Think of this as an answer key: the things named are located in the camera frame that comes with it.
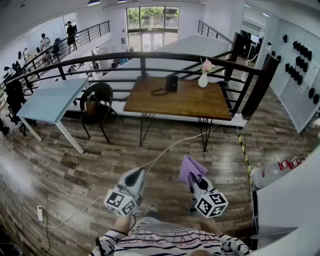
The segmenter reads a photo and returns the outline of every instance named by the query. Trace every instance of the plastic bottle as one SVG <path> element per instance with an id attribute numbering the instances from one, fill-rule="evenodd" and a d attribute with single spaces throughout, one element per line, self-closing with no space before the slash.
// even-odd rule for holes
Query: plastic bottle
<path id="1" fill-rule="evenodd" d="M 282 176 L 285 176 L 289 172 L 289 167 L 281 170 L 279 167 L 279 163 L 273 162 L 268 164 L 264 168 L 253 168 L 251 171 L 251 177 L 255 186 L 259 189 L 262 189 L 280 179 Z"/>

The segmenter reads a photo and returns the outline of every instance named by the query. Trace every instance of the black telephone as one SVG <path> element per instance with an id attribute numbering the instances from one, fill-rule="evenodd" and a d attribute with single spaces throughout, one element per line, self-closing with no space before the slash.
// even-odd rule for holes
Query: black telephone
<path id="1" fill-rule="evenodd" d="M 160 95 L 166 95 L 166 94 L 168 94 L 168 92 L 176 93 L 178 91 L 178 79 L 179 79 L 179 77 L 177 75 L 168 76 L 166 78 L 165 87 L 155 89 L 151 92 L 151 94 L 153 96 L 160 96 Z"/>
<path id="2" fill-rule="evenodd" d="M 166 84 L 165 84 L 165 91 L 166 92 L 177 92 L 178 90 L 178 76 L 168 76 L 166 79 Z"/>

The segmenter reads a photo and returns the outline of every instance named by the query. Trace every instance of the staircase railing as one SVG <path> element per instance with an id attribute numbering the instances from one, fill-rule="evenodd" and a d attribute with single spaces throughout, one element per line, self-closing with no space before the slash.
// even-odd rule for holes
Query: staircase railing
<path id="1" fill-rule="evenodd" d="M 40 69 L 37 69 L 35 71 L 32 71 L 30 73 L 23 74 L 11 81 L 9 83 L 16 83 L 17 81 L 21 79 L 27 79 L 30 76 L 37 75 L 39 73 L 43 73 L 52 69 L 58 69 L 59 75 L 54 75 L 50 77 L 44 77 L 36 79 L 36 81 L 39 80 L 46 80 L 56 77 L 61 77 L 63 80 L 66 80 L 66 75 L 63 71 L 62 67 L 79 64 L 79 63 L 86 63 L 86 62 L 96 62 L 96 61 L 103 61 L 103 60 L 113 60 L 113 59 L 139 59 L 140 60 L 140 67 L 134 67 L 134 68 L 127 68 L 127 67 L 119 67 L 119 68 L 107 68 L 107 69 L 91 69 L 91 70 L 84 70 L 84 71 L 76 71 L 73 72 L 73 75 L 76 74 L 91 74 L 91 73 L 98 73 L 98 72 L 110 72 L 110 71 L 140 71 L 140 74 L 142 77 L 147 76 L 147 72 L 168 72 L 168 73 L 185 73 L 185 74 L 191 74 L 191 75 L 201 75 L 202 73 L 199 71 L 191 71 L 191 70 L 176 70 L 176 69 L 170 69 L 170 68 L 149 68 L 146 67 L 146 59 L 166 59 L 166 60 L 179 60 L 179 61 L 186 61 L 186 62 L 195 62 L 198 63 L 201 59 L 202 61 L 205 61 L 205 59 L 208 59 L 211 61 L 212 64 L 216 66 L 221 66 L 226 69 L 226 74 L 231 74 L 229 76 L 226 75 L 217 75 L 217 74 L 208 74 L 209 77 L 219 78 L 225 81 L 236 81 L 239 83 L 244 84 L 242 90 L 235 90 L 230 88 L 224 88 L 221 87 L 223 92 L 233 92 L 238 93 L 239 97 L 238 99 L 229 99 L 225 98 L 225 101 L 227 103 L 232 103 L 233 106 L 229 107 L 230 113 L 232 116 L 236 114 L 238 111 L 238 108 L 240 104 L 242 103 L 242 100 L 244 99 L 244 96 L 249 88 L 249 85 L 252 81 L 252 78 L 254 75 L 258 76 L 257 82 L 254 85 L 253 92 L 255 92 L 255 95 L 251 94 L 249 99 L 247 100 L 244 108 L 246 109 L 246 112 L 242 111 L 242 115 L 245 115 L 246 117 L 251 117 L 253 113 L 255 112 L 256 108 L 259 105 L 259 102 L 261 101 L 262 97 L 264 96 L 271 79 L 276 71 L 276 68 L 278 66 L 279 61 L 273 57 L 269 58 L 266 65 L 262 70 L 250 68 L 248 66 L 244 66 L 229 60 L 223 60 L 218 58 L 212 58 L 207 56 L 201 56 L 201 55 L 193 55 L 193 54 L 176 54 L 176 53 L 170 53 L 170 52 L 117 52 L 117 53 L 109 53 L 109 54 L 99 54 L 94 56 L 86 56 L 81 58 L 75 58 L 70 59 L 62 62 L 57 62 L 55 64 L 52 64 L 50 66 L 46 66 Z M 245 81 L 242 81 L 239 78 L 232 77 L 232 71 L 233 70 L 239 70 L 243 72 L 247 72 L 248 76 Z M 123 83 L 123 82 L 135 82 L 136 79 L 100 79 L 100 80 L 89 80 L 88 82 L 90 84 L 93 83 L 99 83 L 99 82 L 106 82 L 106 83 Z M 122 93 L 129 93 L 130 89 L 114 89 L 114 92 L 122 92 Z M 125 102 L 126 97 L 124 98 L 114 98 L 114 101 L 119 102 Z"/>
<path id="2" fill-rule="evenodd" d="M 31 71 L 36 71 L 41 68 L 45 68 L 55 63 L 59 63 L 63 58 L 65 58 L 69 54 L 69 45 L 68 39 L 75 39 L 75 47 L 76 50 L 78 47 L 86 45 L 90 43 L 97 37 L 101 37 L 102 35 L 110 32 L 109 20 L 102 22 L 100 24 L 88 27 L 84 30 L 77 31 L 75 34 L 70 35 L 60 41 L 51 42 L 53 45 L 50 46 L 46 51 L 40 52 L 36 55 L 35 58 L 30 60 L 26 65 L 21 67 L 21 70 L 18 72 L 18 76 L 22 74 L 29 73 Z M 39 80 L 45 72 L 37 72 L 32 76 L 28 76 L 28 79 L 25 77 L 24 82 L 22 82 L 22 88 L 24 91 L 31 91 L 33 93 L 33 82 L 35 81 L 35 77 L 37 76 L 37 80 Z"/>
<path id="3" fill-rule="evenodd" d="M 223 39 L 228 43 L 232 44 L 232 41 L 228 37 L 217 31 L 213 27 L 209 26 L 208 24 L 202 22 L 201 20 L 199 20 L 198 24 L 198 33 L 200 33 L 202 36 L 209 38 Z"/>

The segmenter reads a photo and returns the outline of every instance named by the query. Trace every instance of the table leg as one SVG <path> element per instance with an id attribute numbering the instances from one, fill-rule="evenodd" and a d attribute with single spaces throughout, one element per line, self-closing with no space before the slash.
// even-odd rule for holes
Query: table leg
<path id="1" fill-rule="evenodd" d="M 62 134 L 67 138 L 67 140 L 74 146 L 76 150 L 80 154 L 84 153 L 84 150 L 80 147 L 80 145 L 76 142 L 74 138 L 70 135 L 70 133 L 67 131 L 67 129 L 64 127 L 61 121 L 58 121 L 55 123 L 55 125 L 59 128 L 59 130 L 62 132 Z"/>
<path id="2" fill-rule="evenodd" d="M 200 124 L 203 152 L 206 152 L 211 128 L 214 124 L 212 125 L 212 119 L 211 119 L 210 123 L 208 123 L 208 118 L 207 119 L 203 118 L 203 121 L 201 120 L 201 118 L 198 118 L 198 120 L 199 120 L 199 124 Z M 205 132 L 202 132 L 202 124 L 205 124 Z"/>
<path id="3" fill-rule="evenodd" d="M 252 49 L 252 44 L 250 44 L 250 50 L 249 50 L 249 53 L 248 53 L 248 59 L 249 59 L 249 56 L 250 56 L 250 53 L 251 53 L 251 49 Z"/>
<path id="4" fill-rule="evenodd" d="M 150 116 L 151 116 L 151 114 L 149 114 L 149 115 L 147 116 L 146 113 L 141 113 L 141 121 L 140 121 L 140 144 L 139 144 L 139 147 L 142 146 L 142 143 L 143 143 L 144 140 L 145 140 L 145 137 L 146 137 L 147 132 L 148 132 L 148 130 L 149 130 L 149 127 L 150 127 L 150 125 L 151 125 L 151 119 L 155 116 L 155 114 L 153 114 L 152 117 L 150 117 Z M 144 122 L 147 122 L 148 120 L 149 120 L 149 125 L 148 125 L 148 127 L 146 128 L 145 133 L 144 133 L 144 136 L 143 136 L 143 138 L 142 138 L 142 132 L 143 132 L 143 129 L 144 129 Z"/>
<path id="5" fill-rule="evenodd" d="M 20 120 L 23 122 L 23 124 L 28 128 L 28 130 L 36 137 L 36 139 L 40 142 L 42 142 L 42 138 L 35 132 L 34 129 L 31 128 L 30 124 L 24 119 L 23 117 L 20 117 Z"/>

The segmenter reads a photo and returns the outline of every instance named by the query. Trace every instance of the glass door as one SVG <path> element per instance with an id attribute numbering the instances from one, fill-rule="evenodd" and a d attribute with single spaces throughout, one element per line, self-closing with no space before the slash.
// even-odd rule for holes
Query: glass door
<path id="1" fill-rule="evenodd" d="M 153 50 L 161 47 L 163 45 L 163 33 L 152 33 L 152 46 Z"/>
<path id="2" fill-rule="evenodd" d="M 151 35 L 152 33 L 142 34 L 142 51 L 143 52 L 150 52 L 152 50 Z"/>

